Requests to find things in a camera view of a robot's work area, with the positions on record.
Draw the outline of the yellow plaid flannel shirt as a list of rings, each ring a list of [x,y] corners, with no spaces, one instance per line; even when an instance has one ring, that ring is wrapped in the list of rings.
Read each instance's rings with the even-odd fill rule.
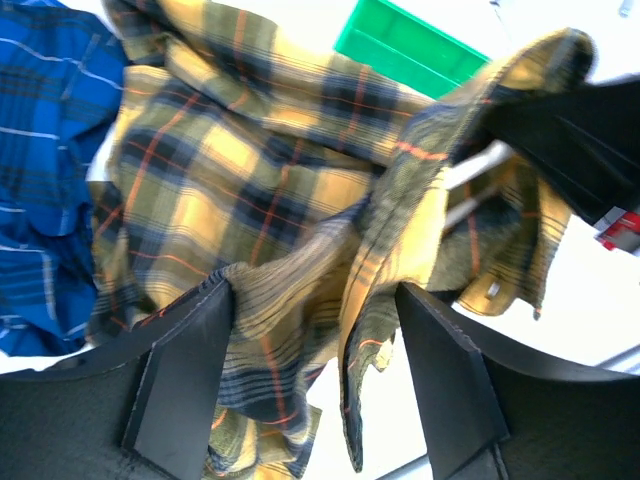
[[[518,156],[443,181],[488,143],[491,107],[584,81],[587,34],[551,32],[434,101],[225,4],[105,9],[129,65],[110,179],[92,186],[100,292],[87,337],[104,343],[188,291],[231,284],[200,478],[302,477],[320,420],[306,396],[331,360],[360,469],[361,383],[389,363],[398,284],[450,291],[482,316],[541,307],[570,207]]]

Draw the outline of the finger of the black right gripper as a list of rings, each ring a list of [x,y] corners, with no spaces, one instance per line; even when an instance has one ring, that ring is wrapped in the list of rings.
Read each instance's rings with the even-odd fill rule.
[[[639,208],[639,79],[494,106],[482,121],[590,225]]]

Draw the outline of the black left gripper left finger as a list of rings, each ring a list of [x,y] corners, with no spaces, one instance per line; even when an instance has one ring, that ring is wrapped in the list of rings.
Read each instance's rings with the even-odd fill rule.
[[[231,333],[225,281],[43,371],[1,378],[5,479],[197,479]]]

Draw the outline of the white plastic hanger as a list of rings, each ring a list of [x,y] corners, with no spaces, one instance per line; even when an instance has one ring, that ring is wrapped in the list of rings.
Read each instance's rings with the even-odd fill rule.
[[[493,141],[480,153],[467,158],[450,169],[445,175],[443,187],[448,191],[468,187],[475,178],[495,170],[499,165],[503,164],[511,157],[512,153],[513,150],[506,143]],[[448,230],[460,223],[483,201],[492,196],[496,190],[496,187],[489,186],[477,194],[466,193],[463,201],[447,210],[444,229]]]

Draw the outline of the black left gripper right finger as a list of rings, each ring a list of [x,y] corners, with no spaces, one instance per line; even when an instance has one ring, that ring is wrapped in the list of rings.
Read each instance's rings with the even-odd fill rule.
[[[412,284],[395,294],[437,479],[635,479],[639,379],[524,345]]]

